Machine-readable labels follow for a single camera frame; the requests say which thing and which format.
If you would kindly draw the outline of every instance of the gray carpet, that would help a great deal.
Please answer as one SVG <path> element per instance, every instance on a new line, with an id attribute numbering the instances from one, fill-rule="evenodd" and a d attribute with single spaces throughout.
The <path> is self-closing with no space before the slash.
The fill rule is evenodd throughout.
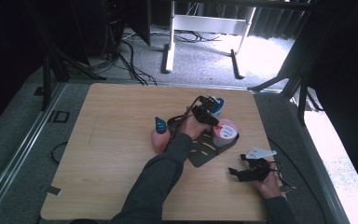
<path id="1" fill-rule="evenodd" d="M 268 72 L 266 72 L 264 76 L 256 78 L 257 74 L 253 73 L 256 68 L 253 68 L 253 70 L 247 71 L 247 78 L 236 79 L 232 72 L 231 59 L 225 54 L 229 51 L 223 53 L 220 50 L 212 49 L 211 45 L 213 46 L 214 42 L 178 43 L 174 71 L 171 74 L 164 74 L 161 71 L 162 50 L 167 40 L 168 37 L 164 36 L 153 37 L 152 47 L 147 47 L 140 41 L 130 42 L 135 51 L 134 64 L 147 74 L 153 75 L 161 85 L 174 83 L 246 88 L 260 84 L 276 75 L 273 72 L 267 75 Z M 268 43 L 267 40 L 261 39 L 260 41 Z M 121 52 L 129 58 L 129 49 L 126 49 L 126 46 L 122 46 Z M 98 58 L 94 58 L 94 60 L 95 63 L 101 62 Z M 117 62 L 117 65 L 119 67 L 112 66 L 108 71 L 101 73 L 101 76 L 108 77 L 106 82 L 128 79 L 133 81 L 133 77 L 129 75 L 128 71 L 120 68 L 123 64 Z M 39 212 L 46 197 L 46 193 L 41 189 L 50 184 L 57 169 L 57 164 L 50 157 L 50 152 L 69 139 L 77 114 L 92 82 L 94 80 L 90 80 L 84 75 L 72 75 L 54 107 L 55 111 L 69 112 L 69 120 L 66 123 L 46 123 L 5 198 L 0 203 L 0 223 L 69 223 L 68 221 L 39 219 Z M 40 85 L 41 71 L 39 70 L 30 76 L 0 118 L 0 174 L 39 113 L 41 97 L 34 96 L 34 90 Z M 284 83 L 278 83 L 273 89 L 279 90 L 283 85 Z M 287 194 L 287 198 L 298 220 L 300 223 L 309 224 L 335 223 L 310 163 L 307 146 L 301 141 L 300 132 L 296 128 L 296 120 L 293 119 L 291 112 L 294 105 L 289 104 L 288 100 L 280 94 L 257 94 L 255 99 L 266 133 L 272 141 L 277 143 L 277 146 L 270 145 L 271 148 L 278 151 L 276 160 L 284 164 L 283 177 L 297 187 L 296 190 Z M 63 151 L 64 145 L 57 148 L 57 158 Z"/>

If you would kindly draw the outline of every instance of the blue object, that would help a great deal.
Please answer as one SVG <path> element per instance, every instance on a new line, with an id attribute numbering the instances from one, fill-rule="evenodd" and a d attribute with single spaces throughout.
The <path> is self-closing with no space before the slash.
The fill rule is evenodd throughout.
<path id="1" fill-rule="evenodd" d="M 215 98 L 215 100 L 216 100 L 216 106 L 211 111 L 211 113 L 213 113 L 213 114 L 218 112 L 219 110 L 221 110 L 223 107 L 223 104 L 225 103 L 225 100 L 223 100 L 223 98 Z"/>
<path id="2" fill-rule="evenodd" d="M 155 120 L 156 120 L 156 132 L 157 133 L 167 132 L 167 123 L 159 117 L 156 117 Z"/>

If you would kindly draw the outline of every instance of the gray sleeve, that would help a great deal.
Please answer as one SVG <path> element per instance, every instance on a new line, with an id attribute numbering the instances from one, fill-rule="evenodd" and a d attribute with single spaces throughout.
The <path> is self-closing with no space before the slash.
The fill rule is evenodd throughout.
<path id="1" fill-rule="evenodd" d="M 183 133 L 151 159 L 132 186 L 121 212 L 110 223 L 160 223 L 162 205 L 183 172 L 193 141 Z"/>
<path id="2" fill-rule="evenodd" d="M 267 224 L 297 224 L 295 215 L 284 197 L 266 200 Z"/>

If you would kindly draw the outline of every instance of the wooden board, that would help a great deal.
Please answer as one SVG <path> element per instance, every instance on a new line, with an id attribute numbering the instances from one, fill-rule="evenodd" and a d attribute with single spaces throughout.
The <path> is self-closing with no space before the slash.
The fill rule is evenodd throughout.
<path id="1" fill-rule="evenodd" d="M 154 117 L 182 115 L 198 96 L 225 99 L 221 119 L 241 135 L 237 144 L 200 168 L 185 170 L 168 196 L 165 220 L 265 220 L 264 200 L 248 183 L 230 175 L 244 170 L 241 153 L 269 148 L 254 96 L 248 91 L 93 84 L 48 194 L 44 219 L 110 219 L 121 207 L 144 165 L 156 154 L 150 133 Z"/>

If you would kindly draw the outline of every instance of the person's right hand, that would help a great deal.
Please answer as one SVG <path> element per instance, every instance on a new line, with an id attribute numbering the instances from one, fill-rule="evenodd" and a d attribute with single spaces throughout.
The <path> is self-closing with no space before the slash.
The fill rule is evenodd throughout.
<path id="1" fill-rule="evenodd" d="M 275 163 L 269 162 L 269 168 L 271 170 L 276 170 Z M 269 174 L 267 175 L 266 179 L 263 182 L 255 180 L 255 181 L 250 181 L 249 183 L 255 188 L 257 188 L 265 199 L 282 196 L 281 190 L 278 185 L 278 177 L 273 171 L 269 172 Z"/>
<path id="2" fill-rule="evenodd" d="M 194 118 L 194 115 L 190 110 L 188 112 L 187 118 L 184 120 L 184 122 L 179 128 L 179 133 L 185 133 L 190 136 L 191 139 L 195 140 L 205 129 L 209 127 L 211 126 L 208 124 L 199 123 L 196 118 Z"/>

